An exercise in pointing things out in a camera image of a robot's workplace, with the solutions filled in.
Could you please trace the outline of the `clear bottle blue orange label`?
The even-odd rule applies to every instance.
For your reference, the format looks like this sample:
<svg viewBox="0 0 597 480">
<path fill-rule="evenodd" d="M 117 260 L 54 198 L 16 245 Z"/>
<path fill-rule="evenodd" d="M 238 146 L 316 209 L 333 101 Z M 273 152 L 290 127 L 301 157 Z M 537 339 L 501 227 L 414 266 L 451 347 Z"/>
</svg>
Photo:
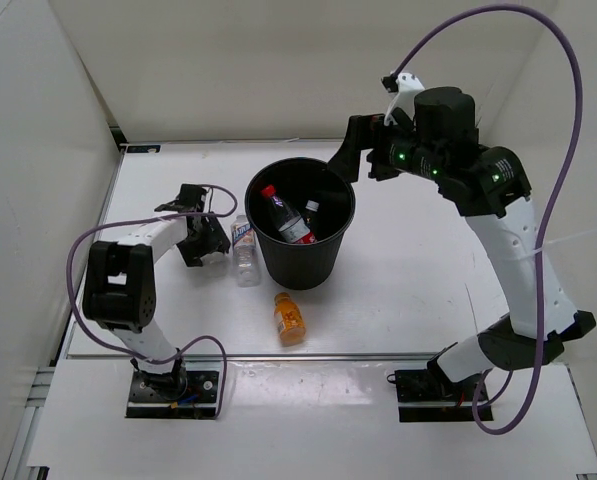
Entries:
<svg viewBox="0 0 597 480">
<path fill-rule="evenodd" d="M 231 225 L 233 262 L 239 287 L 260 284 L 261 275 L 257 260 L 255 232 L 245 215 L 238 215 Z"/>
</svg>

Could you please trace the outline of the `red-label water bottle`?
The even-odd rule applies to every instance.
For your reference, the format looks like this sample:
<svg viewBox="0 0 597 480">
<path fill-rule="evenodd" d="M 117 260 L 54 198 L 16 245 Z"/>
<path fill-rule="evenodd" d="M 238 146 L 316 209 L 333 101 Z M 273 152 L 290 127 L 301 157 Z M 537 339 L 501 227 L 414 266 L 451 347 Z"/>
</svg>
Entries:
<svg viewBox="0 0 597 480">
<path fill-rule="evenodd" d="M 261 190 L 266 200 L 274 228 L 289 244 L 314 244 L 316 237 L 309 230 L 302 215 L 286 200 L 282 199 L 273 185 Z"/>
</svg>

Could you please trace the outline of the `small dark-label water bottle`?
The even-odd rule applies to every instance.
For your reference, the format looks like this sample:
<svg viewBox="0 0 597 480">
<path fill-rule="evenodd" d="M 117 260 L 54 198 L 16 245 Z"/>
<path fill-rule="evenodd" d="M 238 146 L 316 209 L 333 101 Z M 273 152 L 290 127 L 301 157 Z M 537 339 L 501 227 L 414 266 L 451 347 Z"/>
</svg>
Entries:
<svg viewBox="0 0 597 480">
<path fill-rule="evenodd" d="M 308 200 L 304 209 L 304 221 L 313 235 L 319 239 L 319 206 L 314 200 Z"/>
</svg>

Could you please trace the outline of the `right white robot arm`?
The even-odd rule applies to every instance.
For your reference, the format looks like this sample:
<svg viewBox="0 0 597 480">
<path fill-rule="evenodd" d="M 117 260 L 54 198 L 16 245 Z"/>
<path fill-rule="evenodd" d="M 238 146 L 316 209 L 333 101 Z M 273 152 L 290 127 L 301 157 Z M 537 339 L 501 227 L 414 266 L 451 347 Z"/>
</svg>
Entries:
<svg viewBox="0 0 597 480">
<path fill-rule="evenodd" d="M 513 372 L 548 365 L 566 343 L 595 328 L 593 314 L 573 305 L 548 260 L 542 262 L 543 282 L 536 282 L 538 227 L 528 178 L 514 152 L 480 143 L 470 95 L 436 87 L 415 94 L 411 114 L 396 108 L 392 119 L 350 117 L 328 167 L 355 182 L 363 151 L 372 179 L 409 173 L 437 185 L 483 245 L 509 308 L 498 322 L 428 362 L 433 396 L 448 400 L 465 379 L 492 368 Z"/>
</svg>

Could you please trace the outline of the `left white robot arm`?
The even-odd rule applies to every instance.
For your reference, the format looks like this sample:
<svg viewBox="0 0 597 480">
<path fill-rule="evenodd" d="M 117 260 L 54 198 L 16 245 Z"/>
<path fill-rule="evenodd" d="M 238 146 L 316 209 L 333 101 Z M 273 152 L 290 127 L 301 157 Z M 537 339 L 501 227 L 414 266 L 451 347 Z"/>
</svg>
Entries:
<svg viewBox="0 0 597 480">
<path fill-rule="evenodd" d="M 228 253 L 230 241 L 212 216 L 154 217 L 118 240 L 91 245 L 82 297 L 84 316 L 131 352 L 144 382 L 166 400 L 188 386 L 178 350 L 154 319 L 155 264 L 172 248 L 186 266 L 202 267 L 208 256 Z"/>
</svg>

